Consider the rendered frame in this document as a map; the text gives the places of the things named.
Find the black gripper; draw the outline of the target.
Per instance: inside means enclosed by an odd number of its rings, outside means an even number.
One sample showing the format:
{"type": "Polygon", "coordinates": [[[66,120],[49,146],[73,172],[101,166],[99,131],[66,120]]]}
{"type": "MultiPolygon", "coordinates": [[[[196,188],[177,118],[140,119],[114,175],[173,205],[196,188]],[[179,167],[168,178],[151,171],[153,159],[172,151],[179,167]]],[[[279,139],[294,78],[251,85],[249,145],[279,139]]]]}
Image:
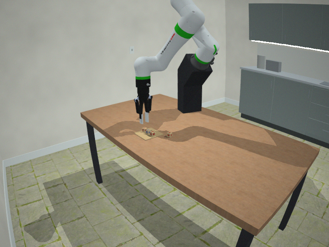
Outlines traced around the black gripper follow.
{"type": "Polygon", "coordinates": [[[139,121],[141,124],[143,124],[143,104],[145,106],[145,121],[149,122],[149,112],[151,111],[153,96],[149,95],[149,88],[137,88],[137,93],[138,96],[136,99],[134,99],[136,105],[136,113],[139,114],[139,121]]]}

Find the beige square mat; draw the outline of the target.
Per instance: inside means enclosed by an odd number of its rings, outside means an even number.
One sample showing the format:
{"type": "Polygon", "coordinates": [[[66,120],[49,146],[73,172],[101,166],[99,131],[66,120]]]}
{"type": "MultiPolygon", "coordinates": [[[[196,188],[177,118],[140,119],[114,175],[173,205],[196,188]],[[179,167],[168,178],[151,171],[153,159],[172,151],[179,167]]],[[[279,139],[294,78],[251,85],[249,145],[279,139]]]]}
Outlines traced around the beige square mat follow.
{"type": "Polygon", "coordinates": [[[157,131],[153,128],[148,128],[148,129],[150,129],[151,131],[155,131],[155,136],[151,136],[150,134],[146,134],[146,132],[144,133],[144,132],[142,132],[142,130],[138,131],[138,132],[135,132],[134,134],[136,134],[137,136],[141,137],[144,140],[149,140],[149,139],[164,135],[161,132],[159,132],[159,131],[157,131]]]}

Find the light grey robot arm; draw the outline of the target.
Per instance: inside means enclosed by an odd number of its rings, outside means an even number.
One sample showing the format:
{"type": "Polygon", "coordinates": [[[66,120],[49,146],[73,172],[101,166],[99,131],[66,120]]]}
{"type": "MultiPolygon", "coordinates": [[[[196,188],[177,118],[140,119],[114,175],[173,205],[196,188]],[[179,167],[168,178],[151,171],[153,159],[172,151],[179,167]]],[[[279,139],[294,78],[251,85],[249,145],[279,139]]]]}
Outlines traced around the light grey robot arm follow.
{"type": "Polygon", "coordinates": [[[139,57],[134,62],[137,88],[150,87],[150,73],[164,71],[174,55],[191,37],[198,46],[196,53],[190,58],[191,64],[195,68],[206,70],[210,64],[214,64],[214,56],[218,54],[219,44],[203,25],[205,16],[194,2],[192,0],[170,0],[170,3],[181,18],[156,56],[139,57]]]}

